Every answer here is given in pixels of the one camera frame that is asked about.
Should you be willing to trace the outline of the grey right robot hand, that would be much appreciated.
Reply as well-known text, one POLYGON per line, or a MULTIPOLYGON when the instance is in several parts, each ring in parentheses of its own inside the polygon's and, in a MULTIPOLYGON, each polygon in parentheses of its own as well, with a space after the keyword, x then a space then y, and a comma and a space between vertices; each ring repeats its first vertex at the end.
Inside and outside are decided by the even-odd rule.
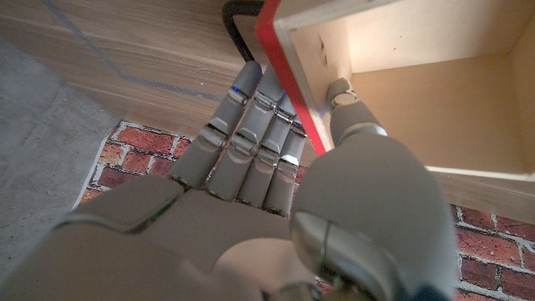
POLYGON ((347 79, 334 148, 297 179, 305 133, 273 69, 247 62, 167 176, 70 212, 4 300, 450 300, 456 235, 433 175, 347 79))

